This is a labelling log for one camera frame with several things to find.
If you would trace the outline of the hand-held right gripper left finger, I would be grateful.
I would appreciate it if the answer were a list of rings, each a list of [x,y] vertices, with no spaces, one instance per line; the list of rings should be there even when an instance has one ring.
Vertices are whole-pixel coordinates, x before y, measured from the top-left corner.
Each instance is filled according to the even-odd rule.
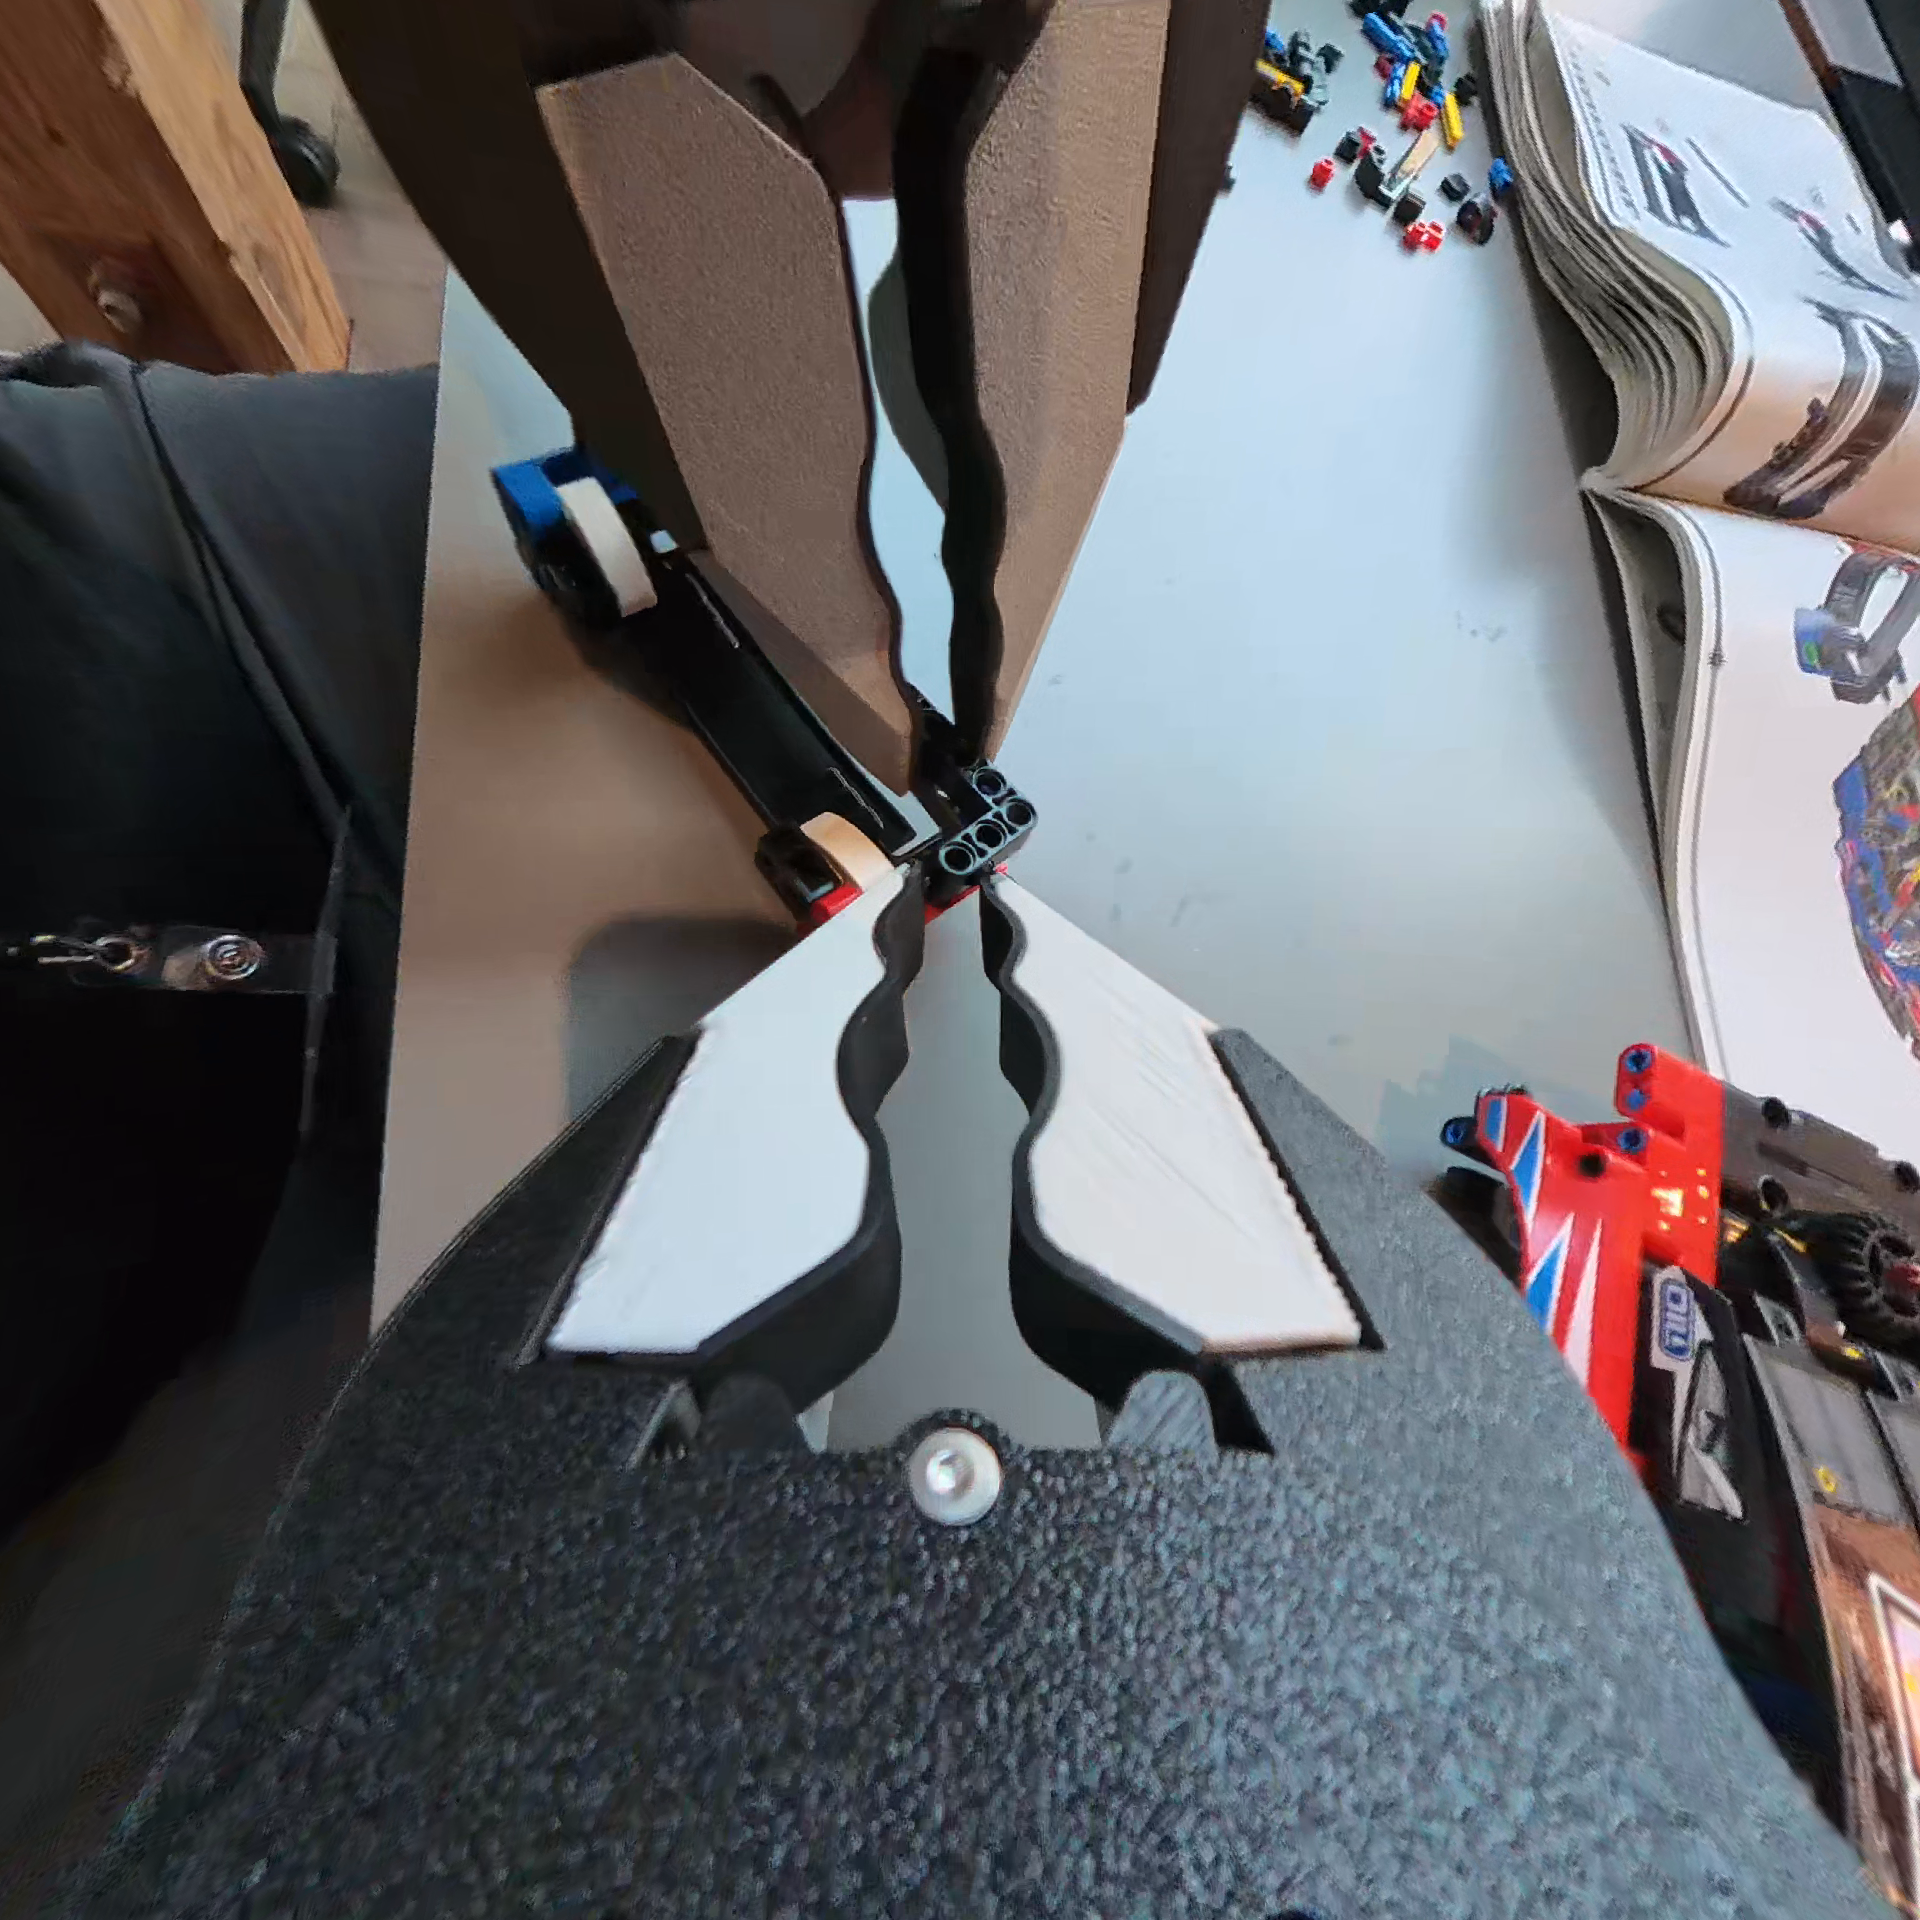
[[[546,1326],[546,1352],[713,1386],[836,1386],[889,1334],[879,1104],[905,1066],[924,888],[873,885],[687,1037]]]

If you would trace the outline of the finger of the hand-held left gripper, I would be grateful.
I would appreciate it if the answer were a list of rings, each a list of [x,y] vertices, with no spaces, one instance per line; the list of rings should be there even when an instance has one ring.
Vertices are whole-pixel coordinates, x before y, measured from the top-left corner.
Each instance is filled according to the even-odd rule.
[[[950,719],[997,751],[1128,414],[1165,2],[978,3],[895,122],[914,376],[944,455]]]
[[[921,723],[871,527],[847,237],[809,157],[681,54],[537,90],[695,531],[836,742],[909,785]]]

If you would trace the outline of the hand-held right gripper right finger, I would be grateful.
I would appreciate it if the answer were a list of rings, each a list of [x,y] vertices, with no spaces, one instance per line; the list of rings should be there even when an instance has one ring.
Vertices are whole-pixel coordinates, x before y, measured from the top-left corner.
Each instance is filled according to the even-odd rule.
[[[1128,1386],[1362,1345],[1220,1029],[1012,880],[985,888],[985,969],[1024,1104],[1010,1297],[1028,1349],[1078,1386]]]

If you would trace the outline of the small toy brick assembly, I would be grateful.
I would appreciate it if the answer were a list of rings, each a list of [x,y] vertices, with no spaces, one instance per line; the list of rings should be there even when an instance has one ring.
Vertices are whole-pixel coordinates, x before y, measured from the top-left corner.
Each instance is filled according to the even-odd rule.
[[[754,866],[802,929],[887,872],[918,874],[909,857],[928,830],[879,792],[672,537],[641,522],[625,481],[577,445],[497,464],[489,480],[541,593],[609,634],[615,658],[662,693],[751,807]],[[918,722],[909,792],[926,760],[990,760],[914,687],[908,709]]]

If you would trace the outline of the pile of small brick pieces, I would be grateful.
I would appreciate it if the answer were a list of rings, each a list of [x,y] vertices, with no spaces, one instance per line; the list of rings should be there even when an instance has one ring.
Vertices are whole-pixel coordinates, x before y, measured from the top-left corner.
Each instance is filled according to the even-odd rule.
[[[1455,59],[1449,13],[1408,2],[1351,2],[1344,11],[1370,59],[1370,117],[1333,128],[1333,82],[1346,48],[1310,29],[1263,29],[1247,104],[1294,137],[1327,131],[1329,149],[1308,174],[1310,192],[1325,194],[1346,178],[1360,203],[1383,211],[1404,251],[1434,253],[1453,233],[1487,246],[1516,175],[1502,155],[1479,175],[1464,166],[1481,82]]]

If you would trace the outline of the black angled brick piece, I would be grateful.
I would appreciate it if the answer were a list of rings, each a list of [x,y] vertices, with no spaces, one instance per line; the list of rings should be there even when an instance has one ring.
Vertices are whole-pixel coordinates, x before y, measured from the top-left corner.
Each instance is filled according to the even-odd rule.
[[[985,759],[926,760],[914,799],[928,816],[928,835],[909,859],[935,912],[1001,872],[1038,825],[1033,801]]]

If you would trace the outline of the red black toy race car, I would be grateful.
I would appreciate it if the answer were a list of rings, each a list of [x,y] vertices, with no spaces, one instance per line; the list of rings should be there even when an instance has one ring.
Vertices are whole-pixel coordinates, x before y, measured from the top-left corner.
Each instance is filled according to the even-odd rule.
[[[1748,1702],[1917,1906],[1914,1166],[1658,1047],[1616,1117],[1487,1088],[1434,1197],[1594,1402]]]

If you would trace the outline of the grey desk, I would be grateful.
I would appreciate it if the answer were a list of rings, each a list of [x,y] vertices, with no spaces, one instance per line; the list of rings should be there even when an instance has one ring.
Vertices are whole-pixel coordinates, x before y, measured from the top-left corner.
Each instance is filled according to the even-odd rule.
[[[768,82],[738,99],[800,149]],[[903,685],[936,698],[942,593],[897,426],[929,470],[942,448],[900,302],[865,321],[897,117],[892,192],[832,199],[876,421],[873,550]],[[1418,1070],[1493,1064],[1487,1041],[1530,1048],[1550,1023],[1575,1066],[1622,1017],[1677,1037],[1570,421],[1550,421],[1598,376],[1567,331],[1540,344],[1517,265],[1440,269],[1422,295],[1329,246],[1295,263],[1279,163],[1254,160],[1250,187],[1207,222],[1055,610],[1063,658],[1039,654],[1001,746],[1039,801],[1041,897],[1172,986],[1220,990],[1232,1023],[1301,1041],[1310,1086],[1364,1133],[1364,1097],[1384,1094],[1408,1166]],[[573,425],[460,279],[377,1327],[561,1097],[585,1110],[776,947],[746,801],[665,694],[638,677],[648,712],[615,717],[586,664],[561,664],[560,616],[508,610],[503,552],[457,615],[449,561],[477,550],[452,537],[477,531],[481,480],[452,455]]]

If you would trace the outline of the black office chair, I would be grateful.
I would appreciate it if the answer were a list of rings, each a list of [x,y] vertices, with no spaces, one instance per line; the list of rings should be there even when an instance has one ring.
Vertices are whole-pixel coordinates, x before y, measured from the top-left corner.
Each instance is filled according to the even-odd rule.
[[[321,131],[279,104],[279,70],[289,8],[293,3],[286,0],[241,2],[236,77],[295,199],[304,207],[328,207],[337,194],[337,152]]]

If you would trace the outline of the black badge reel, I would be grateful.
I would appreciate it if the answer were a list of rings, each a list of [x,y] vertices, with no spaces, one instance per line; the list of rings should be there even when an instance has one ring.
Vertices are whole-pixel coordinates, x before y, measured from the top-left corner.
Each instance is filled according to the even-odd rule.
[[[5,976],[71,986],[324,999],[337,960],[333,935],[263,935],[214,925],[74,927],[2,935]]]

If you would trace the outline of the person's black clothing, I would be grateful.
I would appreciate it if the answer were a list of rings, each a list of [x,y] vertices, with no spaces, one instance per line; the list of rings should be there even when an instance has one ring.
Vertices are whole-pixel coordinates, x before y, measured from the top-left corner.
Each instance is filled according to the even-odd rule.
[[[5,1534],[253,1306],[370,1283],[439,400],[5,355],[5,931],[337,942],[324,999],[5,976]]]

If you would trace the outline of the open instruction booklet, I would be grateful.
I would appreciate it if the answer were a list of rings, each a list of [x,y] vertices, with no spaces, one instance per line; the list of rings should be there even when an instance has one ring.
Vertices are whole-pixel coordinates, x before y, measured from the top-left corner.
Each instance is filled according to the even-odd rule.
[[[1917,307],[1817,112],[1484,3],[1519,233],[1609,376],[1695,1055],[1914,1161]]]

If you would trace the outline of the wooden post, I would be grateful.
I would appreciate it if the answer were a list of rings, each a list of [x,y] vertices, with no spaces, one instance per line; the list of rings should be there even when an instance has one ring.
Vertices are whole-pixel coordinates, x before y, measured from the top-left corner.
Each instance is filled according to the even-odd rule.
[[[60,341],[346,368],[316,234],[196,2],[2,3],[2,265]]]

